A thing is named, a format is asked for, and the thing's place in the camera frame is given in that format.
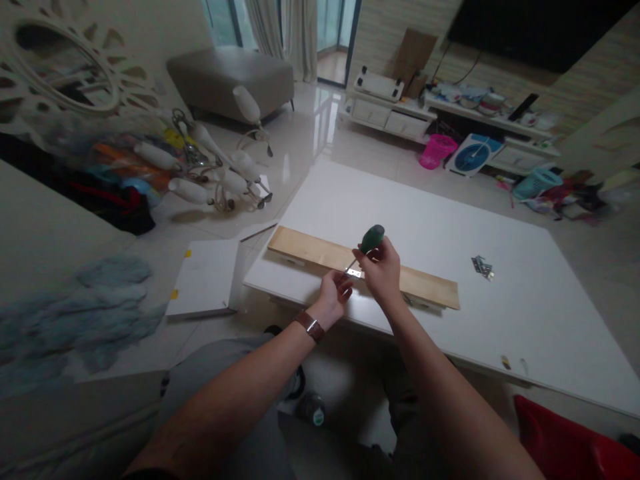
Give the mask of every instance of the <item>red chair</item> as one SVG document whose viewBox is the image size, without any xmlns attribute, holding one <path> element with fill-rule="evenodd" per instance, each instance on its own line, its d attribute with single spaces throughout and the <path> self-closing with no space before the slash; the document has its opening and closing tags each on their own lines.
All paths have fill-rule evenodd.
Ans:
<svg viewBox="0 0 640 480">
<path fill-rule="evenodd" d="M 640 480 L 640 457 L 522 395 L 514 397 L 520 442 L 549 480 Z"/>
</svg>

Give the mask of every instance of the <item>person's left hand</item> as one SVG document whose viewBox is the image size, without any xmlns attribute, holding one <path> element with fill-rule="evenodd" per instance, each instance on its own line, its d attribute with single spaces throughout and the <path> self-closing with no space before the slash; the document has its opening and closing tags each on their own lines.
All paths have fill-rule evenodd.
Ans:
<svg viewBox="0 0 640 480">
<path fill-rule="evenodd" d="M 331 270 L 322 277 L 320 298 L 307 309 L 320 326 L 329 330 L 345 314 L 345 305 L 353 293 L 353 282 L 345 278 L 344 273 Z"/>
</svg>

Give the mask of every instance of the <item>television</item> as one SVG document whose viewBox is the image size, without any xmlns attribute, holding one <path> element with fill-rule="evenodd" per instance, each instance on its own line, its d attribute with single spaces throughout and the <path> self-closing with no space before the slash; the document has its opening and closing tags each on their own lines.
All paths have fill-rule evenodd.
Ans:
<svg viewBox="0 0 640 480">
<path fill-rule="evenodd" d="M 565 73 L 637 0 L 464 0 L 448 39 Z"/>
</svg>

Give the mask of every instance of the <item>gray sofa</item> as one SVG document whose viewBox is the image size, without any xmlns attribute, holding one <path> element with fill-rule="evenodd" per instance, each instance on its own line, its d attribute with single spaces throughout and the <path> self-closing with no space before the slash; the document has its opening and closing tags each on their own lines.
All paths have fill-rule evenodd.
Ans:
<svg viewBox="0 0 640 480">
<path fill-rule="evenodd" d="M 187 53 L 167 62 L 184 102 L 244 123 L 232 90 L 243 85 L 260 106 L 261 118 L 286 102 L 293 108 L 290 63 L 240 47 L 216 47 Z"/>
</svg>

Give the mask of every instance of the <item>wristwatch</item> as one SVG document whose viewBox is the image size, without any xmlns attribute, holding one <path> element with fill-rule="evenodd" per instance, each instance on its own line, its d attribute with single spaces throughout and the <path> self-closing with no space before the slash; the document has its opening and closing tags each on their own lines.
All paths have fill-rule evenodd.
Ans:
<svg viewBox="0 0 640 480">
<path fill-rule="evenodd" d="M 322 340 L 322 337 L 325 334 L 325 330 L 320 326 L 318 320 L 314 319 L 304 310 L 298 313 L 294 320 L 305 328 L 307 333 L 315 340 L 316 343 L 320 343 L 320 340 Z"/>
</svg>

